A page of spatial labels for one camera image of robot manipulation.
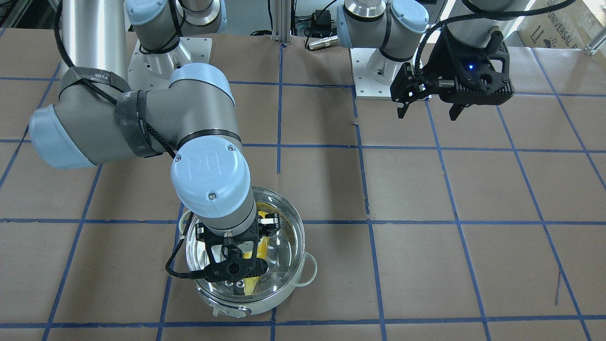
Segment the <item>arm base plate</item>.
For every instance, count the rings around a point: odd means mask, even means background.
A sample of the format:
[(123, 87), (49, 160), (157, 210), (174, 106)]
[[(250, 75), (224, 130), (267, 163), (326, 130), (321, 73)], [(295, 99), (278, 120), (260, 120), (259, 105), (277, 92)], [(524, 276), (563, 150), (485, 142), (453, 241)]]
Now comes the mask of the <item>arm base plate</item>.
[(137, 41), (127, 68), (128, 84), (132, 90), (166, 89), (176, 69), (190, 63), (208, 64), (212, 43), (210, 37), (182, 37), (166, 54), (142, 54)]
[(357, 97), (391, 100), (390, 86), (403, 62), (388, 60), (379, 48), (351, 48), (350, 56)]

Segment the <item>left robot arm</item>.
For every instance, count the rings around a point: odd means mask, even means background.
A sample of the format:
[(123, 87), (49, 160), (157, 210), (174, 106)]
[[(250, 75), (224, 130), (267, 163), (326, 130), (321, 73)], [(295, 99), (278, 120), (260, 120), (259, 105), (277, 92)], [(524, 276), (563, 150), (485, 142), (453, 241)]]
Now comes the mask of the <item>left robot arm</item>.
[(430, 15), (415, 0), (346, 0), (336, 21), (346, 48), (375, 48), (385, 60), (401, 64), (384, 78), (403, 118), (411, 103), (438, 95), (452, 104), (455, 121), (473, 105), (496, 106), (515, 94), (509, 52), (501, 28), (571, 6), (562, 0), (527, 10), (526, 0), (457, 0), (449, 18), (429, 27)]

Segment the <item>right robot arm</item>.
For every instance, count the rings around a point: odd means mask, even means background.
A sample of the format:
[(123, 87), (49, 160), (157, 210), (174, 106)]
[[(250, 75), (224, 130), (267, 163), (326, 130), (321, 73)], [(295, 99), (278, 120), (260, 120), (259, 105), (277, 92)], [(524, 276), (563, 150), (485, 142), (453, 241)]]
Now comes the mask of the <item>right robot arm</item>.
[(65, 67), (58, 104), (29, 121), (50, 166), (88, 168), (168, 153), (180, 201), (225, 246), (259, 240), (235, 99), (218, 68), (182, 39), (220, 32), (221, 0), (60, 0), (54, 36)]

